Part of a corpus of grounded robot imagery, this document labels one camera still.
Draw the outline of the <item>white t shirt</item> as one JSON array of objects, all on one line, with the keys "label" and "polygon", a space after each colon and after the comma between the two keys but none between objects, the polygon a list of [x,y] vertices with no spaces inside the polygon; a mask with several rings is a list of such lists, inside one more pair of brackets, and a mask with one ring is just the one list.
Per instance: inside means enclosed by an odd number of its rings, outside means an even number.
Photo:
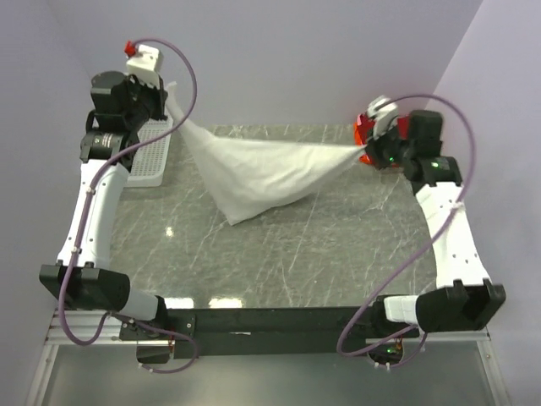
[{"label": "white t shirt", "polygon": [[230,225],[292,204],[314,193],[358,162],[360,145],[327,145],[220,137],[185,117],[175,90],[166,107],[180,127],[206,191]]}]

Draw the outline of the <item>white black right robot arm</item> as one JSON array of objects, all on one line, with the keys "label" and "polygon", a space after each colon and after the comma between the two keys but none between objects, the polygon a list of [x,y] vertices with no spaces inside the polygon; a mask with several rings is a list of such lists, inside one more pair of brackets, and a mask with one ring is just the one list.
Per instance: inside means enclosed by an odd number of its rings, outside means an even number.
[{"label": "white black right robot arm", "polygon": [[380,296],[371,327],[390,337],[401,323],[425,332],[484,329],[505,303],[505,289],[491,282],[475,246],[463,205],[466,184],[455,158],[443,156],[440,113],[413,110],[393,118],[384,133],[366,139],[371,162],[396,165],[410,182],[426,220],[436,264],[436,288],[425,294]]}]

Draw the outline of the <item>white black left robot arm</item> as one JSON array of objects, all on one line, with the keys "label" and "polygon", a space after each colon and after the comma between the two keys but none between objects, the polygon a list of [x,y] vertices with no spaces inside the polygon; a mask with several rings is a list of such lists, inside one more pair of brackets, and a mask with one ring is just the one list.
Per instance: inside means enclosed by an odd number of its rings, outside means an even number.
[{"label": "white black left robot arm", "polygon": [[93,109],[80,143],[79,195],[55,264],[42,266],[41,284],[68,309],[105,310],[139,320],[151,340],[169,328],[162,299],[131,285],[110,268],[115,212],[134,164],[133,145],[150,120],[164,121],[167,92],[157,73],[107,71],[91,80]]}]

